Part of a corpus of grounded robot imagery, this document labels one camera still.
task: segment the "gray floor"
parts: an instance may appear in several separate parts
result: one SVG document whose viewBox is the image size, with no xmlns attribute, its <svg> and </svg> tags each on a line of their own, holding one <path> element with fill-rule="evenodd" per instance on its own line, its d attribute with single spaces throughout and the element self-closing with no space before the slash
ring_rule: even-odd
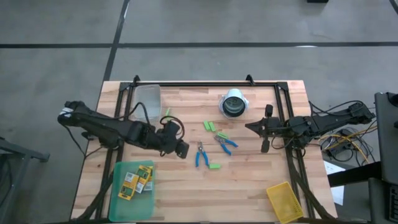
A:
<svg viewBox="0 0 398 224">
<path fill-rule="evenodd" d="M 122 3 L 1 1 L 0 44 L 111 43 Z M 395 40 L 398 15 L 388 0 L 330 0 L 327 5 L 131 0 L 120 42 Z M 0 49 L 0 136 L 51 153 L 46 164 L 32 161 L 14 223 L 68 219 L 83 159 L 56 117 L 67 100 L 96 106 L 109 51 Z M 119 49 L 111 80 L 134 75 L 143 80 L 242 80 L 251 74 L 258 80 L 305 80 L 308 97 L 322 108 L 347 100 L 373 106 L 375 92 L 397 91 L 397 57 L 396 47 Z M 85 146 L 80 130 L 73 132 Z M 377 135 L 366 140 L 379 159 Z M 354 208 L 338 208 L 339 215 L 360 217 Z"/>
</svg>

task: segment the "green tray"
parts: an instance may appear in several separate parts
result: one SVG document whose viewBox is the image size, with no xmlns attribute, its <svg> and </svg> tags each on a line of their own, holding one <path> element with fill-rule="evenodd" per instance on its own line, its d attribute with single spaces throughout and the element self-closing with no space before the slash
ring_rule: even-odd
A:
<svg viewBox="0 0 398 224">
<path fill-rule="evenodd" d="M 119 198 L 127 172 L 135 174 L 140 165 L 154 166 L 152 171 L 152 190 L 135 192 L 131 200 Z M 114 167 L 111 203 L 108 218 L 112 222 L 146 220 L 152 217 L 155 207 L 155 165 L 153 161 L 118 162 Z"/>
</svg>

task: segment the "small box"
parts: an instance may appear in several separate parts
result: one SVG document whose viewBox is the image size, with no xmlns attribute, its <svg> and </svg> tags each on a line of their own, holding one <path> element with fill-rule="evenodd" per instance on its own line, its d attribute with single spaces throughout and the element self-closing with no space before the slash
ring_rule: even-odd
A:
<svg viewBox="0 0 398 224">
<path fill-rule="evenodd" d="M 140 193 L 144 190 L 146 183 L 150 178 L 150 173 L 152 169 L 143 165 L 140 165 L 137 171 L 137 175 L 139 176 L 138 183 L 136 185 L 136 192 Z"/>
<path fill-rule="evenodd" d="M 136 190 L 138 179 L 138 175 L 127 172 L 119 192 L 119 197 L 126 200 L 131 200 L 132 196 L 134 195 L 134 191 Z"/>
<path fill-rule="evenodd" d="M 149 190 L 152 190 L 153 189 L 153 187 L 152 187 L 152 184 L 154 184 L 153 183 L 153 181 L 152 181 L 152 173 L 153 173 L 153 171 L 154 171 L 154 167 L 153 166 L 149 166 L 149 168 L 151 169 L 151 171 L 150 171 L 150 177 L 149 177 L 149 180 L 148 180 L 148 182 L 147 182 L 147 184 L 145 185 L 145 187 L 144 187 L 144 190 L 142 190 L 142 191 L 149 191 Z"/>
</svg>

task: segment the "pliers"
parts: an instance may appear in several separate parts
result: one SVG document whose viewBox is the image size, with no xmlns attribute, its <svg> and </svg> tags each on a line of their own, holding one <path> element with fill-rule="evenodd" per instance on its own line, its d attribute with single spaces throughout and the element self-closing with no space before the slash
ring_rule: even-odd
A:
<svg viewBox="0 0 398 224">
<path fill-rule="evenodd" d="M 203 144 L 201 143 L 201 141 L 199 142 L 199 146 L 198 146 L 197 158 L 196 158 L 196 163 L 195 163 L 196 167 L 199 166 L 200 154 L 203 154 L 203 157 L 205 158 L 206 166 L 209 166 L 209 158 L 207 157 L 206 152 L 203 150 Z"/>
<path fill-rule="evenodd" d="M 221 144 L 221 147 L 224 149 L 224 152 L 226 152 L 230 156 L 232 155 L 232 152 L 226 147 L 225 143 L 233 145 L 234 147 L 238 146 L 235 142 L 233 142 L 229 139 L 223 139 L 219 136 L 214 136 L 214 139 L 217 140 Z"/>
</svg>

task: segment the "green block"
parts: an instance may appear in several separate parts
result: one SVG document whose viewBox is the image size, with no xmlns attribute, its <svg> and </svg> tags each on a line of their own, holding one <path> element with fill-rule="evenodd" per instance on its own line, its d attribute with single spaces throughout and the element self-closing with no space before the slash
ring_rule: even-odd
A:
<svg viewBox="0 0 398 224">
<path fill-rule="evenodd" d="M 209 169 L 219 169 L 221 168 L 221 164 L 210 164 Z"/>
<path fill-rule="evenodd" d="M 207 121 L 204 121 L 203 124 L 205 125 L 206 131 L 210 131 L 211 128 L 210 128 L 209 123 Z"/>
<path fill-rule="evenodd" d="M 228 135 L 224 134 L 224 133 L 217 133 L 217 136 L 223 138 L 223 139 L 228 139 Z"/>
<path fill-rule="evenodd" d="M 214 126 L 214 123 L 213 122 L 209 122 L 209 125 L 210 125 L 210 128 L 211 128 L 211 131 L 216 132 L 216 127 Z"/>
<path fill-rule="evenodd" d="M 170 108 L 167 108 L 167 111 L 166 111 L 166 115 L 165 115 L 165 116 L 168 116 L 169 113 L 170 113 Z"/>
</svg>

